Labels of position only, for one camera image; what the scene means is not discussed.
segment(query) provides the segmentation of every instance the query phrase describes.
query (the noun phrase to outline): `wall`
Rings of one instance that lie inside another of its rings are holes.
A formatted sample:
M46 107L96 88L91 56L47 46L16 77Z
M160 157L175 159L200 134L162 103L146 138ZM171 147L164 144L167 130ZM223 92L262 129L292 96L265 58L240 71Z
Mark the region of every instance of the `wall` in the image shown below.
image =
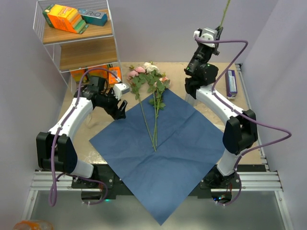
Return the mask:
M0 1L0 229L21 218L38 168L35 138L56 121L64 81L33 31L35 0Z
M278 0L230 2L222 39L246 39L247 56ZM109 0L122 61L190 61L197 44L193 32L216 28L227 0ZM230 61L242 45L220 45L212 61Z
M296 230L307 225L305 0L279 0L243 63L249 98L258 120L292 131L291 139L265 148L271 170L278 170ZM283 134L260 129L262 142Z

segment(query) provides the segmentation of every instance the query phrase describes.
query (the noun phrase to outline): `green cable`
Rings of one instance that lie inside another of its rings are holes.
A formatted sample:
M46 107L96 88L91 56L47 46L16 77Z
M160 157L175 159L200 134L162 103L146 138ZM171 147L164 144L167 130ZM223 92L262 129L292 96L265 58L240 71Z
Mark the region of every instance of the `green cable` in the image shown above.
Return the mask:
M227 5L226 5L226 8L225 8L225 10L224 10L224 14L223 14L223 17L222 17L222 21L221 21L221 24L220 24L220 28L221 28L222 25L223 25L223 22L224 22L224 19L225 19L227 10L228 10L229 3L230 3L230 0L228 0Z

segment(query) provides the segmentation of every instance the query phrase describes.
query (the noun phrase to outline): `blue napkin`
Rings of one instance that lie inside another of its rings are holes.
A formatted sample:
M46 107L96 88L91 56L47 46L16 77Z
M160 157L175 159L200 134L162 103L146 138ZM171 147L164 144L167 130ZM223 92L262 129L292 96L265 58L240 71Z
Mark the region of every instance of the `blue napkin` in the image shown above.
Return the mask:
M158 116L154 151L140 104L113 121L90 142L142 205L162 225L224 152L223 133L170 90ZM142 101L151 134L154 107Z

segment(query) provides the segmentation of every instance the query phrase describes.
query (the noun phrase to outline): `box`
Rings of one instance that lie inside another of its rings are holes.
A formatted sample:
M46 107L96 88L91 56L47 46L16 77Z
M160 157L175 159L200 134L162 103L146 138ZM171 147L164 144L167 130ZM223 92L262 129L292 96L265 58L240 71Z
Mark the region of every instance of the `box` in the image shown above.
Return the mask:
M108 69L108 66L107 65L102 65L102 66L90 67L90 68L87 68L87 69L90 70L90 69L95 69L95 68ZM102 69L92 70L91 72L89 72L89 75L90 76L98 76L98 77L105 78L105 79L108 78L108 72L106 72L106 71L104 71Z
M229 100L233 100L238 93L236 87L236 74L234 70L227 70L227 72L225 73L225 82L227 98Z
M76 81L76 83L79 83L82 75L85 73L85 69L77 69L77 70L72 70L70 72L72 78ZM83 78L83 83L87 83L88 81L89 81L89 76L87 75Z
M117 77L120 78L120 80L122 80L121 79L120 68L118 66L110 68L109 71L114 73ZM116 78L111 73L109 73L109 84L116 84L116 83L118 83Z
M107 22L107 14L104 12L85 10L82 8L78 8L78 12L88 24L104 26Z
M43 11L43 16L50 27L76 34L82 34L88 27L84 20L75 20L80 14L72 7L51 4Z

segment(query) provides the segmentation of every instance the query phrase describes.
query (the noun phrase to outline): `shelf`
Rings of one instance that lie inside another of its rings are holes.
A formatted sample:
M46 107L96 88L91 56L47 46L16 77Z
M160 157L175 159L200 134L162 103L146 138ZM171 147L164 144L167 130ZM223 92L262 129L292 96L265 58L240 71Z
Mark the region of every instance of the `shelf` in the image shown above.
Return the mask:
M59 69L78 69L117 62L114 37L98 38L62 45Z
M109 11L101 10L107 13L108 21L104 26L90 25L83 34L74 34L63 30L54 29L48 26L45 22L43 44L64 43L68 41L83 40L88 38L111 36L112 35L112 23L109 17Z

